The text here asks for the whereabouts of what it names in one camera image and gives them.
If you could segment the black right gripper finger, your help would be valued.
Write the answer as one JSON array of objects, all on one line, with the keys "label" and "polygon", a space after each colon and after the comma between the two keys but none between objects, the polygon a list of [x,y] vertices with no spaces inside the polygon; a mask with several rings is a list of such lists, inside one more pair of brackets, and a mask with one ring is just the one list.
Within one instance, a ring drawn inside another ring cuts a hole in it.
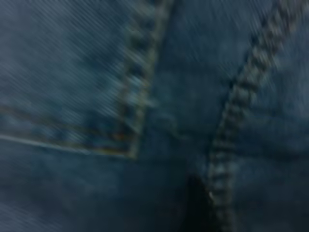
[{"label": "black right gripper finger", "polygon": [[188,179],[186,205],[187,232],[217,232],[219,226],[212,199],[203,181],[196,176]]}]

